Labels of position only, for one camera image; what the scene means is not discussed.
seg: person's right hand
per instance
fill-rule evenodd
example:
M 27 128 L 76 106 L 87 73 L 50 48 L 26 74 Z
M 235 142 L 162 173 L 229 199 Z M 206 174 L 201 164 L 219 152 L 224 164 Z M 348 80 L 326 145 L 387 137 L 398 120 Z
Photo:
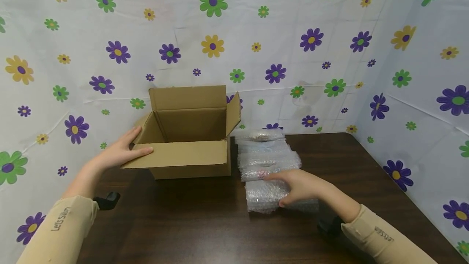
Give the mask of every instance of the person's right hand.
M 290 186 L 290 193 L 280 200 L 278 205 L 284 207 L 298 200 L 320 199 L 331 183 L 301 169 L 290 169 L 270 174 L 264 180 L 282 180 Z

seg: floral backdrop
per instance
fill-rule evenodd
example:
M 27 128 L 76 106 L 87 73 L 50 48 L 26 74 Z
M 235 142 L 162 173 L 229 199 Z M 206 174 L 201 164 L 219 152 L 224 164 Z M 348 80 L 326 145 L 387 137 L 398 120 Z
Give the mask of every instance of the floral backdrop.
M 354 134 L 466 257 L 460 5 L 0 0 L 0 262 L 15 263 L 81 166 L 151 110 L 149 88 L 219 84 L 227 103 L 240 92 L 239 128 Z

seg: beige arm sleeve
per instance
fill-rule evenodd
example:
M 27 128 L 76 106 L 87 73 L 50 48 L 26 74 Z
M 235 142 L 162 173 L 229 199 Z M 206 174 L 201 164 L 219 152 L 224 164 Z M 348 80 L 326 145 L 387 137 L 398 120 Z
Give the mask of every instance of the beige arm sleeve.
M 17 264 L 75 264 L 93 225 L 98 203 L 75 196 L 55 203 Z
M 361 205 L 354 221 L 342 224 L 345 236 L 378 264 L 436 264 L 388 222 Z

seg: dark brown table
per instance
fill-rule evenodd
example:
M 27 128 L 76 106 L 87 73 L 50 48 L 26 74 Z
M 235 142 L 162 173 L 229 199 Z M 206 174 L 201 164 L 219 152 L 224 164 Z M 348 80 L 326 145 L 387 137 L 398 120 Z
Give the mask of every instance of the dark brown table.
M 441 264 L 465 264 L 422 212 L 349 134 L 292 135 L 303 169 L 336 184 Z M 83 243 L 80 264 L 361 263 L 324 240 L 316 218 L 285 209 L 246 211 L 232 143 L 231 177 L 154 181 L 147 169 L 113 169 L 98 187 L 122 197 L 100 211 Z

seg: open cardboard box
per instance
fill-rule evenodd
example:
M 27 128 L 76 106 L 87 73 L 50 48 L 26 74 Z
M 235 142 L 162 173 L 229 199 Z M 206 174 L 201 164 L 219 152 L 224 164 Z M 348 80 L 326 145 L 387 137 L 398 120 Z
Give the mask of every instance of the open cardboard box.
M 231 175 L 228 135 L 241 120 L 239 94 L 225 86 L 152 88 L 152 112 L 136 126 L 133 149 L 153 152 L 121 168 L 149 168 L 155 179 Z

